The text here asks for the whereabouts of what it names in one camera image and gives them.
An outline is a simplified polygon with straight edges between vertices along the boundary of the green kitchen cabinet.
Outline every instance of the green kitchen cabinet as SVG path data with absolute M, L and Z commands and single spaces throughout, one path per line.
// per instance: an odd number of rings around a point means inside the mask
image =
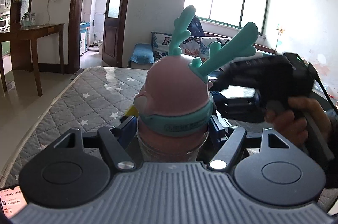
M 2 56 L 8 54 L 10 52 L 10 42 L 2 42 Z

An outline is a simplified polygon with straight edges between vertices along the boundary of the green antler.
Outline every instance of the green antler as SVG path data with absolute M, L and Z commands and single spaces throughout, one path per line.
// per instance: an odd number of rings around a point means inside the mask
M 221 48 L 219 42 L 210 45 L 209 59 L 201 65 L 201 59 L 195 58 L 190 64 L 190 69 L 205 83 L 208 82 L 208 75 L 230 62 L 235 57 L 248 57 L 256 53 L 252 46 L 258 38 L 258 28 L 253 22 L 247 23 L 235 37 Z
M 179 47 L 180 43 L 190 36 L 190 31 L 187 30 L 191 20 L 194 18 L 196 9 L 193 5 L 187 6 L 183 9 L 179 18 L 174 21 L 175 30 L 172 34 L 168 55 L 180 55 L 182 49 Z

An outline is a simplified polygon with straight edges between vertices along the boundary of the table top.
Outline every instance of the table top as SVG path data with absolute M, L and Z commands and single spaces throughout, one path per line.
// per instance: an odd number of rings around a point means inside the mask
M 51 27 L 51 26 L 59 26 L 59 25 L 64 25 L 64 24 L 46 24 L 46 25 L 35 25 L 35 26 L 28 26 L 28 27 L 21 27 L 18 29 L 7 29 L 4 31 L 0 31 L 0 34 L 2 33 L 8 33 L 8 32 L 18 32 L 18 31 L 26 31 L 26 30 L 38 30 L 38 29 L 45 29 L 46 27 Z

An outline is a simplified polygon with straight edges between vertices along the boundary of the smartphone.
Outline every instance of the smartphone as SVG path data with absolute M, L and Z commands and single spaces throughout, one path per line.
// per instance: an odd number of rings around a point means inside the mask
M 0 202 L 3 214 L 11 218 L 27 205 L 19 185 L 0 189 Z

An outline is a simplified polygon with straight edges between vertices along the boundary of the hand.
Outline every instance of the hand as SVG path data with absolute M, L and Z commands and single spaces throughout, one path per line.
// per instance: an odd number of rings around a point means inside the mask
M 324 139 L 328 140 L 332 131 L 331 122 L 317 100 L 299 96 L 290 97 L 288 103 L 294 109 L 310 113 Z M 265 121 L 271 123 L 276 131 L 296 146 L 302 145 L 308 139 L 306 119 L 299 118 L 295 120 L 292 110 L 284 111 L 279 115 L 276 115 L 274 111 L 267 110 Z

